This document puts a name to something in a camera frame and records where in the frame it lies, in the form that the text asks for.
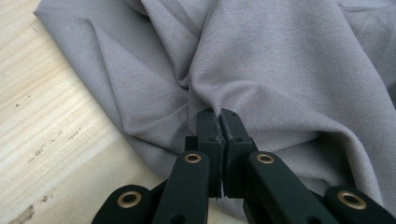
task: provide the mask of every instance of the crumpled fabric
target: crumpled fabric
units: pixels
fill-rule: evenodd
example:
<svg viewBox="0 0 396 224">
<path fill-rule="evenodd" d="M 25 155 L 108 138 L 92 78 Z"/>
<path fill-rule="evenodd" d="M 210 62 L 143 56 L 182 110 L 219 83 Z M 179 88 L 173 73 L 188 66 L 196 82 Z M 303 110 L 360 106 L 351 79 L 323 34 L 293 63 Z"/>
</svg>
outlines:
<svg viewBox="0 0 396 224">
<path fill-rule="evenodd" d="M 395 1 L 42 0 L 35 14 L 157 174 L 200 110 L 226 108 L 309 189 L 353 186 L 396 215 Z"/>
</svg>

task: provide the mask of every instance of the bolt hole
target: bolt hole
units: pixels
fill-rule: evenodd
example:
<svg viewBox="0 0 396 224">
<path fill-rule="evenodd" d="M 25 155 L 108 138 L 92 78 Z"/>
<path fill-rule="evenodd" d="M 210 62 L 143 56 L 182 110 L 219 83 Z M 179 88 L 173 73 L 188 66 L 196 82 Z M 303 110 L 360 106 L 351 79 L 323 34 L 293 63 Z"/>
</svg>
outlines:
<svg viewBox="0 0 396 224">
<path fill-rule="evenodd" d="M 189 163 L 197 163 L 202 159 L 202 157 L 198 154 L 191 153 L 184 157 L 184 160 Z"/>
<path fill-rule="evenodd" d="M 189 160 L 196 161 L 196 160 L 198 160 L 198 157 L 197 156 L 189 156 Z"/>
<path fill-rule="evenodd" d="M 125 197 L 123 197 L 122 201 L 125 202 L 125 203 L 132 203 L 136 199 L 137 199 L 136 195 L 128 194 Z"/>
<path fill-rule="evenodd" d="M 306 219 L 306 222 L 308 224 L 321 224 L 322 222 L 320 221 L 320 219 L 318 219 L 317 217 L 308 217 Z"/>
<path fill-rule="evenodd" d="M 361 197 L 351 192 L 341 190 L 340 192 L 338 192 L 337 197 L 338 200 L 341 201 L 341 203 L 351 208 L 362 210 L 367 207 L 367 203 Z"/>
<path fill-rule="evenodd" d="M 130 208 L 134 207 L 140 203 L 142 199 L 142 195 L 137 191 L 128 191 L 123 194 L 117 199 L 117 204 L 121 208 Z"/>
<path fill-rule="evenodd" d="M 186 222 L 186 218 L 181 214 L 176 214 L 171 217 L 171 224 L 183 224 Z"/>
<path fill-rule="evenodd" d="M 357 198 L 355 198 L 355 197 L 350 196 L 350 195 L 346 195 L 344 197 L 344 199 L 347 200 L 349 203 L 359 204 L 359 200 Z"/>
</svg>

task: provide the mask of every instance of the wood grain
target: wood grain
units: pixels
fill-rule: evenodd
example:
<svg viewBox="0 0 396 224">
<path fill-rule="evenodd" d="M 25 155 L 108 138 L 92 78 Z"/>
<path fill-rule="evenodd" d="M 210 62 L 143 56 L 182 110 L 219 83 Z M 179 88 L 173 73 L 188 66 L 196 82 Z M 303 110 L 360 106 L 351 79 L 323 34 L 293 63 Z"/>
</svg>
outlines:
<svg viewBox="0 0 396 224">
<path fill-rule="evenodd" d="M 150 172 L 33 15 L 38 0 L 0 1 L 0 223 L 91 223 Z M 244 223 L 211 206 L 208 223 Z"/>
</svg>

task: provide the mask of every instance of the gray cloth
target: gray cloth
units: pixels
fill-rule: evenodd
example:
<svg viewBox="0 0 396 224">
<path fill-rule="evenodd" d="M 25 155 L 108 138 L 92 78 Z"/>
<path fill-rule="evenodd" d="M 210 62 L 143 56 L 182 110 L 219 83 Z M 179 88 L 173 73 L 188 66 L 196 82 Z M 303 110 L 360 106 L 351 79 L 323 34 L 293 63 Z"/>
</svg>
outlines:
<svg viewBox="0 0 396 224">
<path fill-rule="evenodd" d="M 310 189 L 356 186 L 396 215 L 394 1 L 43 0 L 35 14 L 154 172 L 169 175 L 198 111 L 227 108 Z"/>
</svg>

